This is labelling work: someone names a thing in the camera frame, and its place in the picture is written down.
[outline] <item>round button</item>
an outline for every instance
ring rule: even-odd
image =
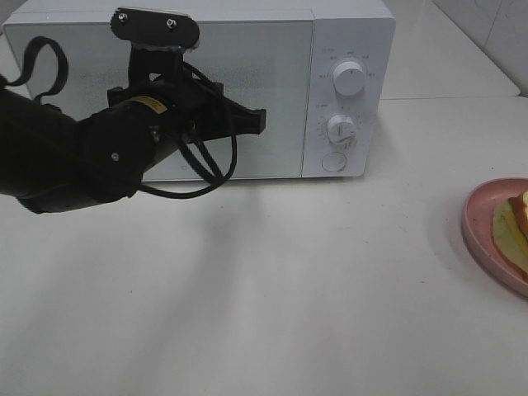
[[[365,68],[355,60],[337,64],[332,76],[336,91],[345,97],[356,95],[365,86]]]
[[[356,135],[354,120],[348,115],[335,115],[327,123],[328,139],[333,144],[347,144]]]
[[[347,156],[342,153],[330,153],[323,158],[323,169],[329,172],[342,171],[347,165]]]

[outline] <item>timer knob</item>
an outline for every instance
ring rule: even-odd
[[[348,115],[335,115],[327,123],[328,139],[334,144],[347,144],[356,135],[354,120]]]
[[[344,97],[356,95],[365,86],[365,68],[355,60],[337,64],[332,73],[333,86]]]

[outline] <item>plate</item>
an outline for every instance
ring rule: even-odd
[[[528,179],[497,179],[478,186],[465,202],[462,230],[465,243],[478,263],[496,280],[528,297],[528,276],[504,258],[492,236],[495,207],[523,191],[528,191]]]

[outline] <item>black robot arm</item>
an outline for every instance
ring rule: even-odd
[[[149,35],[139,33],[141,26]],[[199,30],[188,16],[120,8],[112,17],[115,35],[132,42],[129,86],[108,91],[109,107],[79,122],[59,108],[41,105],[44,95],[66,83],[68,63],[59,45],[37,37],[28,45],[21,77],[0,76],[0,193],[15,196],[35,212],[62,212],[119,200],[137,190],[186,199],[214,190],[233,174],[236,135],[260,134],[266,111],[229,100],[213,83],[183,61],[196,47]],[[44,45],[58,56],[52,88],[34,101],[8,91],[26,83]],[[204,142],[231,138],[233,161],[223,174]],[[194,144],[200,161],[188,144]],[[141,183],[143,174],[169,154],[181,155],[209,183],[191,193],[160,191]]]

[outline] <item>white microwave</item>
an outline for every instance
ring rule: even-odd
[[[266,109],[261,135],[238,137],[233,178],[359,176],[365,170],[395,21],[381,0],[29,0],[4,23],[19,65],[29,41],[59,42],[70,73],[48,101],[80,120],[107,107],[106,90],[127,84],[130,43],[110,19],[119,6],[185,13],[198,22],[199,47],[186,61],[225,95]],[[56,74],[43,49],[28,83],[47,90]],[[208,142],[229,166],[229,139]],[[179,152],[145,173],[145,180],[195,179]]]

